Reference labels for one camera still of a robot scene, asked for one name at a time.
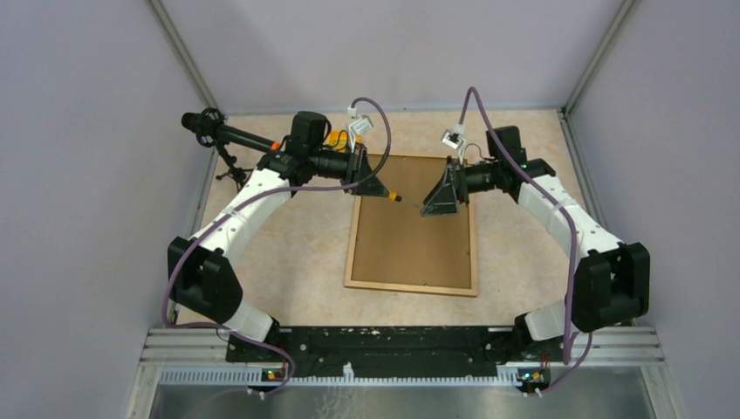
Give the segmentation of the orange handled screwdriver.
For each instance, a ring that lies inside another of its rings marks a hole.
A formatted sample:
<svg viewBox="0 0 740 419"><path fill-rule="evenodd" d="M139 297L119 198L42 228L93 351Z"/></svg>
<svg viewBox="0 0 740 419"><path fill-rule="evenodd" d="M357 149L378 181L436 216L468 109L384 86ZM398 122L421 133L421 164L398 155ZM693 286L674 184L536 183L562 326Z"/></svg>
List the orange handled screwdriver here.
<svg viewBox="0 0 740 419"><path fill-rule="evenodd" d="M396 192L390 192L387 198L394 203L404 203L406 205L410 205L411 207L415 209L421 208L421 205L419 203L409 201L406 197L400 196Z"/></svg>

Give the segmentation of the wooden picture frame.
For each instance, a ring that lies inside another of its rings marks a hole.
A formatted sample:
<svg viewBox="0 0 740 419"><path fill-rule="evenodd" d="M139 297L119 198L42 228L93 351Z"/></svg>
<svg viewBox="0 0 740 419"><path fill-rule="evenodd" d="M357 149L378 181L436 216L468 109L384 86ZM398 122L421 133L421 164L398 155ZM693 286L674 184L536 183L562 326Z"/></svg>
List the wooden picture frame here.
<svg viewBox="0 0 740 419"><path fill-rule="evenodd" d="M353 208L344 285L384 292L478 295L475 205L422 216L421 202L442 176L439 156L392 155L379 173L402 200L362 196Z"/></svg>

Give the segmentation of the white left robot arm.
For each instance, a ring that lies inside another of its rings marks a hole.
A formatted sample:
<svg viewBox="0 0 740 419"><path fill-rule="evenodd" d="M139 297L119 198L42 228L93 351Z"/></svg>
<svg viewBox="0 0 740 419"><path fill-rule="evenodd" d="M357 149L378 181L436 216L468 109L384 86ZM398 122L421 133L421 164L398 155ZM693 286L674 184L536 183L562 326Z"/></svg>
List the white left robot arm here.
<svg viewBox="0 0 740 419"><path fill-rule="evenodd" d="M321 113L298 112L291 131L272 141L226 124L215 108L185 113L182 125L206 148L215 148L239 190L206 227L178 237L168 247L170 298L232 333L247 337L247 350L260 361L276 356L278 321L248 303L232 266L267 218L315 177L339 181L338 190L354 196L389 197L371 167L359 138L373 128L370 118L348 110L339 138L327 144L332 125Z"/></svg>

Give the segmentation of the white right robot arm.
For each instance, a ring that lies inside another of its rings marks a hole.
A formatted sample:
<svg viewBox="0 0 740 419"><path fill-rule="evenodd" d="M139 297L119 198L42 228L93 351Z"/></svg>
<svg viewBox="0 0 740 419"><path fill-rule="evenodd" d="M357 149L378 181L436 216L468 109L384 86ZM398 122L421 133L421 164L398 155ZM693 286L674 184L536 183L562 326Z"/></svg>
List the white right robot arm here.
<svg viewBox="0 0 740 419"><path fill-rule="evenodd" d="M649 308L650 255L594 220L565 190L554 169L530 160L516 126L486 134L489 157L463 163L448 157L439 182L423 200L422 216L452 215L475 193L499 189L528 210L574 265L572 303L556 302L515 319L514 353L534 360L547 341L639 318Z"/></svg>

